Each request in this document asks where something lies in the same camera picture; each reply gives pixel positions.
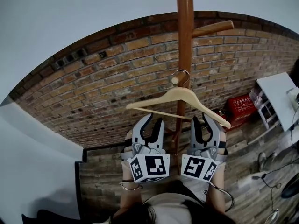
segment coat rack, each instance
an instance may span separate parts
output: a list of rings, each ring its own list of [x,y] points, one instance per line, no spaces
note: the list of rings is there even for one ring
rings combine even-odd
[[[192,63],[192,38],[211,34],[214,32],[233,29],[232,21],[223,21],[216,24],[204,26],[194,29],[194,10],[193,0],[177,0],[178,4],[178,70],[171,79],[173,84],[178,87],[190,87],[190,71]],[[182,100],[178,101],[177,115],[185,115],[186,103]],[[178,145],[182,132],[182,123],[190,122],[182,118],[177,118],[176,130],[172,141],[175,146],[175,162],[178,166],[178,174],[180,174],[180,166],[178,163]]]

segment black hair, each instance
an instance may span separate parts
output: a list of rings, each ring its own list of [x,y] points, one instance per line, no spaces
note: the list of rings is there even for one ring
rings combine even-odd
[[[188,208],[191,215],[192,224],[235,224],[235,222],[228,216],[207,206],[203,202],[198,204],[193,201],[184,201],[182,204]],[[110,224],[155,224],[155,220],[155,212],[149,204],[136,203],[126,212],[111,218]]]

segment person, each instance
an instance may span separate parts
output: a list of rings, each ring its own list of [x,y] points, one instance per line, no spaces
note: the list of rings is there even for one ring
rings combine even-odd
[[[224,151],[224,148],[219,149],[218,153],[224,154]],[[129,163],[122,161],[121,164],[123,180],[133,180]],[[212,183],[221,189],[224,188],[224,169],[225,163],[222,163],[212,177]],[[124,183],[123,187],[120,209],[111,217],[111,224],[235,224],[224,214],[224,194],[211,185],[205,203],[179,180],[170,183],[166,193],[156,195],[144,203],[138,183]]]
[[[258,156],[259,171],[273,171],[290,163],[299,163],[298,148],[297,143],[297,145],[291,145],[279,154],[273,152],[268,158],[265,153],[260,153]]]

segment white wall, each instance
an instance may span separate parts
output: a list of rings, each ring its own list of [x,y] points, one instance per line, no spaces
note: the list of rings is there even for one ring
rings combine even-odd
[[[194,10],[248,14],[299,32],[299,0],[194,0]],[[175,12],[176,0],[0,0],[0,102],[71,43],[131,19]]]
[[[15,103],[0,106],[0,217],[21,224],[46,209],[79,219],[74,162],[82,147],[38,124]]]

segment bracelet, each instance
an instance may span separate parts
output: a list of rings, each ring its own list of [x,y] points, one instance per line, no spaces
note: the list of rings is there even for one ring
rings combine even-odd
[[[129,189],[129,188],[124,187],[124,186],[123,186],[123,183],[121,183],[121,187],[122,187],[123,189],[125,189],[126,191],[135,191],[135,190],[139,189],[139,188],[142,187],[142,186],[138,185],[138,187],[135,188],[135,189]]]

